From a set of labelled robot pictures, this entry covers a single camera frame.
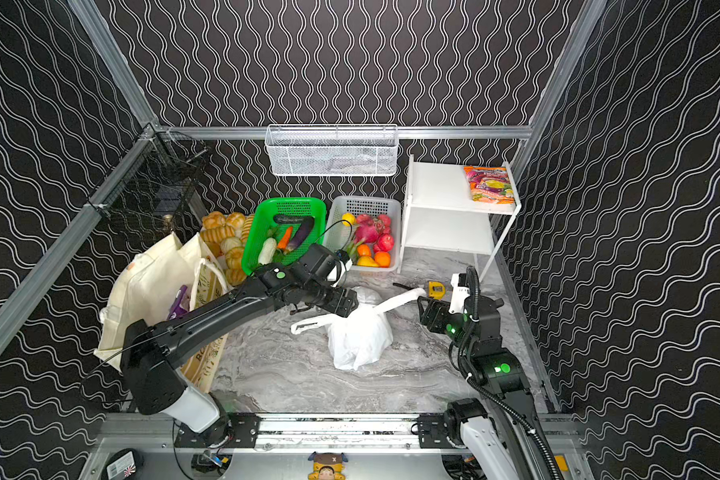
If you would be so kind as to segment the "white plastic grocery bag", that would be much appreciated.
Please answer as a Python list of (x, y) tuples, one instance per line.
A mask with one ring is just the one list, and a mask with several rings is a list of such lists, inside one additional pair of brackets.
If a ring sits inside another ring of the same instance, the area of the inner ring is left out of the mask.
[(338, 370), (358, 370), (377, 362), (393, 342), (393, 332), (386, 313), (424, 297), (423, 288), (414, 288), (382, 300), (370, 288), (353, 288), (358, 307), (348, 317), (324, 314), (297, 321), (290, 326), (293, 335), (324, 327), (333, 365)]

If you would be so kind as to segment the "green plastic basket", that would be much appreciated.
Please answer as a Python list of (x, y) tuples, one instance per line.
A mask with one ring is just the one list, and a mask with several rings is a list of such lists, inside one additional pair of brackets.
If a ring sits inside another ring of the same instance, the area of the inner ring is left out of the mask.
[[(312, 217), (314, 225), (298, 248), (290, 251), (279, 249), (285, 247), (282, 241), (285, 236), (292, 240), (301, 227), (301, 222), (278, 223), (277, 217), (285, 216), (290, 219), (296, 217)], [(290, 265), (297, 261), (313, 244), (323, 243), (322, 235), (327, 227), (326, 204), (312, 197), (282, 197), (271, 198), (262, 202), (254, 212), (254, 219), (246, 242), (242, 269), (246, 274), (252, 274), (262, 263), (259, 260), (265, 247), (274, 247), (275, 251), (267, 255), (270, 260)]]

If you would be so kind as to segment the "purple Fox's candy bag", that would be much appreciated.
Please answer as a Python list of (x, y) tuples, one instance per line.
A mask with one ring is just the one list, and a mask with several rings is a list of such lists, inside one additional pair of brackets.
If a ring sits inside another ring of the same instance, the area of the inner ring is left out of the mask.
[(188, 293), (188, 286), (182, 285), (176, 293), (166, 320), (172, 321), (184, 316), (189, 311), (189, 303), (190, 294)]

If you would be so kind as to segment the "cream floral tote bag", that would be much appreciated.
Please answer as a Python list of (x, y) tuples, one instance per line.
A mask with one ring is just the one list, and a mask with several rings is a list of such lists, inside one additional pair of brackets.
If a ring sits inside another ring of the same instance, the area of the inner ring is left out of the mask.
[(102, 336), (94, 354), (114, 369), (120, 368), (125, 332), (143, 320), (153, 326), (166, 320), (177, 291), (188, 286), (189, 312), (229, 293), (222, 262), (200, 235), (182, 242), (174, 234), (136, 255), (121, 272), (100, 311)]

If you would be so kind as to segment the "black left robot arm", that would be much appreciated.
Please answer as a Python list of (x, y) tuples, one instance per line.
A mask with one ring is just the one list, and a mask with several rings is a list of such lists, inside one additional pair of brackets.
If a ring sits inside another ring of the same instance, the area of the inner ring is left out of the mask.
[(359, 306), (357, 293), (337, 283), (349, 260), (346, 253), (312, 244), (294, 263), (260, 266), (234, 292), (176, 320), (129, 325), (120, 371), (137, 411), (168, 415), (195, 433), (216, 427), (221, 407), (187, 380), (180, 367), (212, 341), (286, 306), (348, 317)]

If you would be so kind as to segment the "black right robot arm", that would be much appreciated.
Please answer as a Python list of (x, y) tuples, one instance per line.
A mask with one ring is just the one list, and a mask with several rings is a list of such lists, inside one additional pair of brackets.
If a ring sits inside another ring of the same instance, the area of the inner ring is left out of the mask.
[(482, 294), (474, 267), (454, 275), (452, 287), (450, 301), (418, 299), (419, 321), (449, 338), (449, 361), (477, 395), (449, 402), (442, 426), (421, 423), (420, 442), (444, 439), (460, 450), (444, 465), (457, 479), (562, 478), (524, 367), (503, 345), (502, 300)]

